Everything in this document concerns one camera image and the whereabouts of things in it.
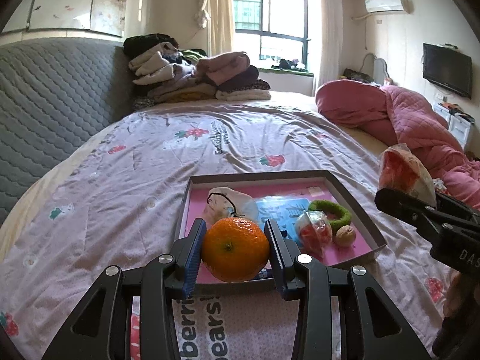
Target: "walnut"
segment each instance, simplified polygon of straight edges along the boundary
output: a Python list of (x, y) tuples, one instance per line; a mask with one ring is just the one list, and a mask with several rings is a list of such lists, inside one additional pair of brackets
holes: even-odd
[(334, 242), (338, 246), (348, 248), (352, 246), (357, 238), (357, 233), (352, 226), (342, 226), (338, 229), (337, 234), (335, 234)]

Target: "blue card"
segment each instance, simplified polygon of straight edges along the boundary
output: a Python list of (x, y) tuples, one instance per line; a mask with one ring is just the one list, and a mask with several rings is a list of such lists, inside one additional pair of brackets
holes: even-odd
[(302, 246), (302, 242), (295, 232), (295, 222), (302, 212), (307, 210), (310, 204), (308, 199), (272, 196), (257, 200), (256, 203), (258, 207), (257, 222), (262, 230), (268, 219), (274, 219), (284, 238), (292, 239), (299, 247)]

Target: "air conditioner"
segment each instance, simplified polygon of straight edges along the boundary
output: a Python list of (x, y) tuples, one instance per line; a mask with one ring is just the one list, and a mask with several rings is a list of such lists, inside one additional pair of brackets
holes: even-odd
[(368, 13), (376, 12), (405, 12), (406, 0), (366, 0), (365, 7)]

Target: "fruit bag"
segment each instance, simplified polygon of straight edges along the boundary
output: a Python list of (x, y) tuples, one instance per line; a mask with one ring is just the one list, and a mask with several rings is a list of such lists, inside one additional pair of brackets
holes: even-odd
[(295, 222), (295, 231), (303, 247), (323, 257), (323, 248), (332, 242), (332, 227), (323, 211), (305, 211)]
[(222, 218), (240, 217), (257, 221), (258, 207), (255, 200), (246, 193), (228, 187), (216, 187), (208, 191), (207, 204), (202, 218), (210, 228)]
[(437, 206), (434, 181), (422, 162), (404, 143), (390, 146), (382, 153), (378, 189), (391, 188)]

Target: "curtain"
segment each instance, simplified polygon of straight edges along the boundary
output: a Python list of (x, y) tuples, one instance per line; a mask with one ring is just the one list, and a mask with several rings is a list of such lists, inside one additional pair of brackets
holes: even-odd
[(209, 26), (210, 55), (232, 51), (235, 32), (232, 0), (200, 0), (200, 10), (195, 16), (200, 28)]
[(312, 17), (313, 23), (315, 21), (318, 23), (311, 41), (312, 50), (309, 50), (309, 59), (313, 59), (310, 64), (313, 71), (312, 96), (315, 96), (320, 86), (336, 80), (340, 74), (343, 43), (342, 0), (317, 0), (312, 8), (313, 14), (316, 15)]

